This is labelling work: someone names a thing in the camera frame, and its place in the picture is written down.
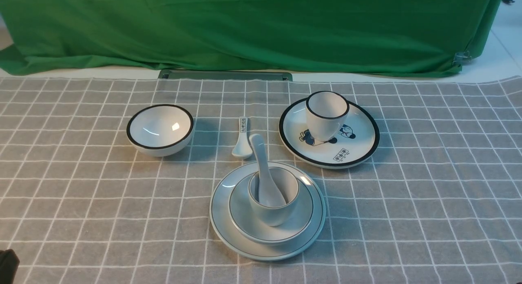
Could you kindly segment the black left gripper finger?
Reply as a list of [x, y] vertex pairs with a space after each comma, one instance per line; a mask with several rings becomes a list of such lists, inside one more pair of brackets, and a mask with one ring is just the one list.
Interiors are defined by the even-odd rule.
[[0, 251], [0, 283], [13, 284], [20, 260], [13, 249]]

